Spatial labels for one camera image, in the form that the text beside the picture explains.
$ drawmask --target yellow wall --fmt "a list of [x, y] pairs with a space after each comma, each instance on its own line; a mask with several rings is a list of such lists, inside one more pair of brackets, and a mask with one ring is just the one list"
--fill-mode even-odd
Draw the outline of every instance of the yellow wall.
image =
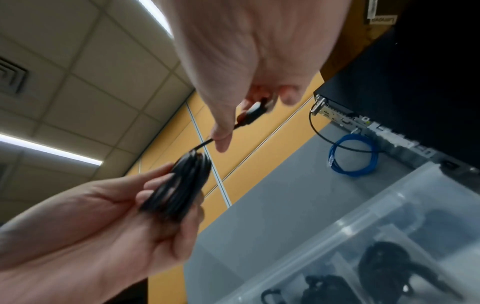
[[[296, 106], [286, 107], [279, 102], [272, 113], [264, 115], [250, 126], [236, 130], [226, 153], [218, 153], [214, 145], [208, 146], [212, 161], [232, 203], [237, 202], [315, 135], [308, 121], [313, 101], [307, 104], [305, 102], [322, 83], [323, 79], [318, 73], [302, 101]], [[203, 139], [206, 139], [214, 124], [208, 107], [196, 93], [189, 98], [187, 104]], [[313, 117], [317, 129], [321, 129], [328, 122], [324, 117]], [[175, 162], [199, 143], [200, 139], [188, 109], [183, 106], [141, 157], [141, 171], [149, 171], [168, 161]], [[227, 211], [220, 188], [212, 174], [203, 187], [203, 193], [206, 195], [203, 203], [205, 220], [200, 226], [200, 233]], [[181, 266], [149, 278], [148, 288], [149, 303], [187, 302]]]

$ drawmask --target air vent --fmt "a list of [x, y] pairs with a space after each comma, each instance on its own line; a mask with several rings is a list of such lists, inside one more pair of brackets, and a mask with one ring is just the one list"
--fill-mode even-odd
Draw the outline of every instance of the air vent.
[[0, 56], [0, 92], [18, 94], [29, 72]]

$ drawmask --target fluorescent light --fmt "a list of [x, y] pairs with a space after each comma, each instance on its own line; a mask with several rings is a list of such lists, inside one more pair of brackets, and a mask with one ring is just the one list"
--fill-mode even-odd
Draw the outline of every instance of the fluorescent light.
[[0, 142], [24, 147], [24, 148], [27, 148], [27, 149], [42, 151], [42, 152], [50, 153], [50, 154], [53, 154], [53, 155], [58, 155], [58, 156], [61, 156], [61, 157], [66, 157], [66, 158], [82, 161], [82, 162], [89, 163], [89, 164], [96, 165], [96, 166], [100, 166], [102, 164], [102, 161], [100, 161], [100, 160], [96, 160], [96, 159], [88, 158], [88, 157], [85, 157], [85, 156], [73, 154], [73, 153], [63, 151], [63, 150], [59, 150], [59, 149], [55, 149], [55, 148], [52, 148], [52, 147], [47, 147], [47, 146], [44, 146], [44, 145], [41, 145], [41, 144], [37, 144], [37, 143], [31, 142], [31, 141], [23, 140], [23, 139], [20, 139], [20, 138], [8, 136], [8, 135], [1, 134], [1, 133], [0, 133]]
[[172, 29], [169, 22], [165, 18], [165, 15], [160, 9], [152, 2], [152, 0], [138, 0], [140, 4], [152, 15], [155, 20], [165, 29], [165, 31], [173, 38]]

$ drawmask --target clear plastic bin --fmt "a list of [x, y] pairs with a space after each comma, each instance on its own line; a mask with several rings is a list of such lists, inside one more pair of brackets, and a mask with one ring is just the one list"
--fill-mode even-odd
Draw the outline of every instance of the clear plastic bin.
[[[393, 251], [386, 257], [383, 249], [377, 250], [385, 244], [391, 248], [392, 243], [408, 253], [410, 262], [391, 260]], [[372, 265], [365, 267], [365, 258], [361, 272], [359, 264], [369, 247], [376, 248], [371, 250], [380, 262], [375, 264], [370, 259]], [[381, 301], [372, 294], [387, 290], [382, 286], [390, 278], [383, 275], [405, 271], [411, 274], [406, 279], [409, 285], [402, 286], [403, 295], [397, 301]], [[437, 275], [449, 292], [440, 291], [416, 273]], [[427, 163], [218, 303], [262, 304], [265, 292], [271, 294], [264, 294], [263, 303], [304, 304], [304, 293], [313, 290], [306, 291], [306, 279], [311, 282], [312, 277], [322, 276], [346, 282], [349, 288], [346, 290], [343, 284], [343, 294], [353, 293], [355, 298], [347, 304], [480, 303], [480, 196], [445, 176], [437, 165]], [[314, 284], [314, 289], [323, 284], [327, 284], [325, 279]]]

